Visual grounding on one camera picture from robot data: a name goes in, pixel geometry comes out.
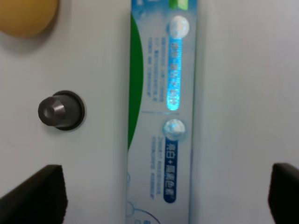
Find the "toothpaste package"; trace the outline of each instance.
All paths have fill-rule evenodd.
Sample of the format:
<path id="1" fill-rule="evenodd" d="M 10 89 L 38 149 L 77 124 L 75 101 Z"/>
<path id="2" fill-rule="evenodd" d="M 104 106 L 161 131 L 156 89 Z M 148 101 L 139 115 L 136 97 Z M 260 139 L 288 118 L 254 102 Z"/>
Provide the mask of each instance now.
<path id="1" fill-rule="evenodd" d="M 132 0 L 126 224 L 189 222 L 197 0 Z"/>

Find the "yellow round object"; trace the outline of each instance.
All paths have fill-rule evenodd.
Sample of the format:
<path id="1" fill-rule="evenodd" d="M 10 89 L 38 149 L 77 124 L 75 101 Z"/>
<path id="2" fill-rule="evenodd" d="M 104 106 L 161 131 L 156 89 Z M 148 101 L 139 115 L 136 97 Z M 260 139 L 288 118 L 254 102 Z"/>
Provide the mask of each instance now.
<path id="1" fill-rule="evenodd" d="M 19 38 L 33 37 L 51 23 L 59 0 L 0 0 L 0 31 Z"/>

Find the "dark metal knob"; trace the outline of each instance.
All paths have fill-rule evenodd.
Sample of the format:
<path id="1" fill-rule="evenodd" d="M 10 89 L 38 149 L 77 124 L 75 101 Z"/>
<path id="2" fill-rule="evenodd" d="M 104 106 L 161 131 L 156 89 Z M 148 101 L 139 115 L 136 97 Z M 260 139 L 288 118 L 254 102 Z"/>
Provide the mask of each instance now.
<path id="1" fill-rule="evenodd" d="M 77 128 L 85 118 L 85 104 L 71 91 L 60 91 L 43 100 L 38 108 L 41 121 L 63 131 Z"/>

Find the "white circle icon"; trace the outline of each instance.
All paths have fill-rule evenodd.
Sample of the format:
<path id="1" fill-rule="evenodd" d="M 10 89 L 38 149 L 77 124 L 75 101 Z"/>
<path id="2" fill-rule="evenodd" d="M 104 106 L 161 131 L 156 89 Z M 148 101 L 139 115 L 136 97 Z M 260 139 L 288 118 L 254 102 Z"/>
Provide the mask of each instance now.
<path id="1" fill-rule="evenodd" d="M 188 20 L 181 15 L 175 16 L 170 22 L 169 31 L 171 37 L 174 39 L 184 38 L 187 36 L 189 30 L 190 25 Z"/>
<path id="2" fill-rule="evenodd" d="M 163 133 L 169 140 L 181 140 L 186 134 L 186 127 L 181 120 L 170 119 L 164 124 Z"/>

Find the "white surface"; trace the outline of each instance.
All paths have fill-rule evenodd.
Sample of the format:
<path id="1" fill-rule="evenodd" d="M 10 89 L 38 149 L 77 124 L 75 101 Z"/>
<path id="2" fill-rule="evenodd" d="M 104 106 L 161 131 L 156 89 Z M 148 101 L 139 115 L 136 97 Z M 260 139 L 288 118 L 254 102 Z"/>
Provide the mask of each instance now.
<path id="1" fill-rule="evenodd" d="M 64 168 L 66 224 L 122 224 L 127 183 L 129 0 L 63 0 L 50 35 L 0 35 L 0 196 L 47 164 Z M 39 103 L 59 90 L 86 102 L 83 126 L 48 128 Z"/>
<path id="2" fill-rule="evenodd" d="M 272 224 L 271 166 L 299 167 L 299 2 L 200 0 L 192 224 Z"/>
<path id="3" fill-rule="evenodd" d="M 299 167 L 299 2 L 200 1 L 192 224 L 271 224 L 271 166 Z M 66 224 L 124 223 L 129 10 L 64 0 L 46 40 L 0 36 L 0 195 L 60 163 Z M 71 133 L 37 116 L 64 89 L 88 109 Z"/>

